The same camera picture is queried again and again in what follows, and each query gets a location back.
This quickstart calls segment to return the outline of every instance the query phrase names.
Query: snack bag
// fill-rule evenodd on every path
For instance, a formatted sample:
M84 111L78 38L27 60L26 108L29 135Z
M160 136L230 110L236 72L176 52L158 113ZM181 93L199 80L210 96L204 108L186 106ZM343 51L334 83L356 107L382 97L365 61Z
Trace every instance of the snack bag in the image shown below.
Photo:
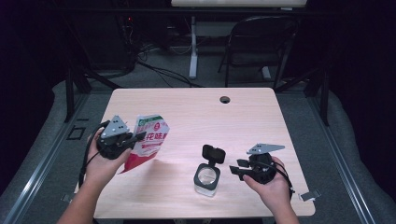
M138 116L134 126L134 135L143 132L146 132L144 140L134 144L134 150L125 162L122 173L154 158L169 133L169 127L159 115Z

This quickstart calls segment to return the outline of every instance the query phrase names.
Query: human arm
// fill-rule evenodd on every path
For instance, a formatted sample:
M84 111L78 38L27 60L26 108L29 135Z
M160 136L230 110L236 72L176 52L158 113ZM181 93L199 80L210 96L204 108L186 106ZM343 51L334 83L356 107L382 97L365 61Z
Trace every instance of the human arm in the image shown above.
M273 161L284 167L283 162L277 157L273 157ZM283 171L283 168L279 165L276 167ZM280 173L276 172L274 179L265 185L256 182L248 175L244 175L244 180L249 187L260 195L262 202L274 215L277 224L299 223L298 218L291 207L288 182Z
M90 145L88 160L93 159L87 166L84 184L58 220L59 224L92 223L96 203L103 188L113 178L120 166L126 162L131 153L131 149L128 148L115 160L109 160L97 154L98 149L95 140L99 133L96 133L93 138L94 141Z

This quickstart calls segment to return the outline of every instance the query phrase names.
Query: chair backrest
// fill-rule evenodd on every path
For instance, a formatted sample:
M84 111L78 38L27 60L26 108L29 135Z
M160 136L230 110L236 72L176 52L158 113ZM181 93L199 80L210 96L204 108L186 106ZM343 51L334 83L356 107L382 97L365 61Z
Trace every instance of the chair backrest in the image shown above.
M282 46L298 30L298 22L290 16L254 16L238 22L232 29L229 44L238 39L260 38L274 47Z

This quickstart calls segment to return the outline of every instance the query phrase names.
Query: white desk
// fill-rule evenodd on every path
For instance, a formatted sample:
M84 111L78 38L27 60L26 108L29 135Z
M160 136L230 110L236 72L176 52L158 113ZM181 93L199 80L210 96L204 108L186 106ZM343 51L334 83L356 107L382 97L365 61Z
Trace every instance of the white desk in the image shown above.
M172 0L172 7L305 7L306 0ZM197 78L196 21L191 17L191 79Z
M221 96L231 102L221 103ZM315 213L312 202L298 197L308 187L272 89L120 89L113 92L104 120L119 115L133 126L137 115L150 114L161 115L170 127L161 150L153 160L116 175L100 195L94 217L271 217L259 195L229 168L247 159L257 143L286 147L271 154L285 163L296 190L292 207L298 216ZM216 165L221 175L212 198L195 192L193 184L198 165L207 163L205 144L227 153Z

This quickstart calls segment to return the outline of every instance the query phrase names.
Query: person's left hand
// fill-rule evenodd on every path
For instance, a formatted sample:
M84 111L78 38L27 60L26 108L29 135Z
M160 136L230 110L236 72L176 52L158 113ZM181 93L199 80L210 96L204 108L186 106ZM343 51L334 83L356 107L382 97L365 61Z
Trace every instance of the person's left hand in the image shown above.
M99 138L99 134L102 130L99 130L93 137L90 145L88 161L94 156L91 162L87 166L86 178L84 184L89 182L93 183L96 187L104 188L105 185L113 178L117 170L123 165L131 153L131 149L126 149L118 158L110 160L102 157L98 153L96 140Z

